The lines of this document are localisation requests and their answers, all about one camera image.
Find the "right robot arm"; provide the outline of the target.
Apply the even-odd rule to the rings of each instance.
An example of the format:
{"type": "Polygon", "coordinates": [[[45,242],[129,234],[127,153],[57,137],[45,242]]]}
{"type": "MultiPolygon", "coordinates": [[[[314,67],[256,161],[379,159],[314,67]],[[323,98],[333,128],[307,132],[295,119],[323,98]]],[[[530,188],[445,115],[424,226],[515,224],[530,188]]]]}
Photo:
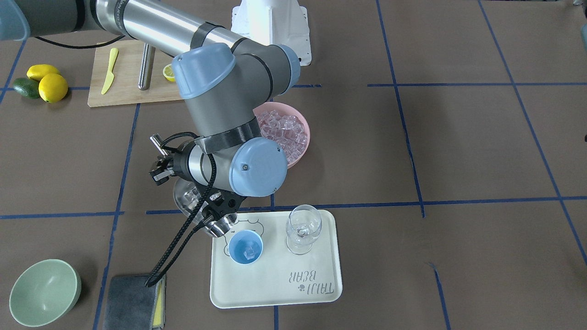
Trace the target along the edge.
{"type": "Polygon", "coordinates": [[[103,29],[173,57],[179,94],[198,137],[156,165],[153,179],[194,182],[204,220],[236,213],[247,197],[270,196],[288,163],[275,141],[261,136],[253,110],[299,79],[296,53],[263,45],[157,0],[3,0],[1,39],[103,29]]]}

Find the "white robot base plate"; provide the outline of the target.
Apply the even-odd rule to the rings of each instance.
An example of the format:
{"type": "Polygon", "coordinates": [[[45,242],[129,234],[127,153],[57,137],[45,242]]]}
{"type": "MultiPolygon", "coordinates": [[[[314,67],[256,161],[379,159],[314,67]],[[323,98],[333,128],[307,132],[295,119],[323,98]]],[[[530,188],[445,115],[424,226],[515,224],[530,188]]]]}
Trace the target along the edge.
{"type": "Polygon", "coordinates": [[[260,44],[284,44],[300,65],[312,63],[308,11],[297,0],[242,0],[232,9],[231,31],[260,44]]]}

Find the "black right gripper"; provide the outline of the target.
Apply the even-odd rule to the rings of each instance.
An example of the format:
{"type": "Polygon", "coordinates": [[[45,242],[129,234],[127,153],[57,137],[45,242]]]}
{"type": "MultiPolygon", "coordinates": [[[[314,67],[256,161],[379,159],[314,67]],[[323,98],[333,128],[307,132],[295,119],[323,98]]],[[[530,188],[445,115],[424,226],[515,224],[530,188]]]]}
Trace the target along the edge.
{"type": "Polygon", "coordinates": [[[183,142],[177,148],[159,143],[159,167],[149,175],[157,186],[175,178],[173,199],[185,216],[195,211],[193,220],[235,217],[245,197],[233,192],[228,183],[229,162],[226,152],[204,153],[195,142],[183,142]]]}

